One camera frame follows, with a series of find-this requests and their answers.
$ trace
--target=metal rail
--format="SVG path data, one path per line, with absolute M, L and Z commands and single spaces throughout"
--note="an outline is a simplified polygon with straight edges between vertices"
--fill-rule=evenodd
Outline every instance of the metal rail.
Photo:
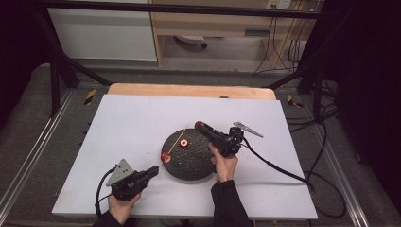
M 256 17 L 304 18 L 304 19 L 337 19 L 340 17 L 340 15 L 335 12 L 299 11 L 299 10 L 284 10 L 284 9 L 250 9 L 250 8 L 227 8 L 227 7 L 207 7 L 207 6 L 188 6 L 188 5 L 112 3 L 112 2 L 62 1 L 62 0 L 36 0 L 34 1 L 34 4 L 35 6 L 54 8 L 54 9 L 174 12 L 174 13 L 198 13 L 198 14 L 256 16 Z
M 309 98 L 305 96 L 301 96 L 303 103 L 307 112 L 312 115 L 312 105 L 310 103 Z M 323 142 L 324 132 L 323 127 L 321 125 L 315 124 L 316 133 L 319 136 L 321 143 Z M 369 222 L 365 217 L 365 213 L 360 207 L 359 201 L 357 200 L 357 196 L 352 189 L 352 186 L 348 182 L 348 179 L 342 170 L 342 167 L 339 163 L 339 160 L 336 157 L 334 150 L 332 149 L 329 140 L 326 140 L 326 146 L 324 148 L 324 157 L 327 160 L 327 163 L 333 173 L 334 179 L 341 191 L 342 195 L 345 198 L 347 203 L 348 213 L 351 217 L 351 220 L 354 222 L 354 225 L 357 227 L 368 227 Z
M 49 119 L 44 130 L 36 141 L 30 153 L 27 155 L 26 160 L 15 176 L 14 180 L 11 182 L 9 188 L 6 193 L 3 195 L 0 200 L 0 226 L 2 226 L 3 222 L 6 220 L 9 211 L 11 210 L 12 205 L 18 198 L 18 195 L 24 188 L 24 185 L 29 178 L 32 169 L 35 167 L 39 158 L 41 157 L 44 148 L 47 145 L 51 135 L 53 134 L 54 129 L 56 129 L 57 125 L 60 122 L 62 115 L 64 114 L 68 103 L 75 92 L 75 89 L 69 89 L 65 93 L 64 97 L 61 100 L 61 107 L 56 115 Z

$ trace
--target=left hand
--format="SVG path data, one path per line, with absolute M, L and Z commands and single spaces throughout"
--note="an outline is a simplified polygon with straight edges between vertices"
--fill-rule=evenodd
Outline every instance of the left hand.
M 108 198 L 110 214 L 120 223 L 124 225 L 130 217 L 131 210 L 135 203 L 141 198 L 141 193 L 136 195 L 130 201 L 119 201 L 114 195 Z

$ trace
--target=right hand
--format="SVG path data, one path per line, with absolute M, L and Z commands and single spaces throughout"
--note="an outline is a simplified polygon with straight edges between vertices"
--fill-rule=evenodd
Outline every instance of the right hand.
M 216 165 L 216 181 L 223 183 L 233 180 L 238 158 L 235 155 L 224 158 L 212 143 L 209 143 L 209 149 L 215 154 L 215 157 L 212 158 L 212 163 Z

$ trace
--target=hand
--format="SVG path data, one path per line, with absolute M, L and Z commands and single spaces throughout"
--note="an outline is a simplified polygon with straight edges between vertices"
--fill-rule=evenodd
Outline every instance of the hand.
M 131 210 L 135 203 L 141 198 L 141 193 L 136 195 L 130 201 L 119 201 L 114 195 L 108 198 L 110 214 L 120 223 L 124 225 L 130 217 Z
M 224 158 L 212 143 L 209 143 L 209 149 L 215 154 L 215 157 L 212 158 L 212 163 L 216 165 L 217 182 L 223 183 L 232 180 L 238 158 L 235 155 Z

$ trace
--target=red circular marker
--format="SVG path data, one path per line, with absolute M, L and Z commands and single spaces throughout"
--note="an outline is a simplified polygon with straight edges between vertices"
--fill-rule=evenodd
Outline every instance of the red circular marker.
M 160 157 L 163 163 L 168 163 L 171 160 L 171 155 L 168 152 L 163 152 L 162 157 Z
M 180 141 L 180 147 L 181 148 L 186 148 L 188 147 L 188 141 L 186 139 L 183 139 Z

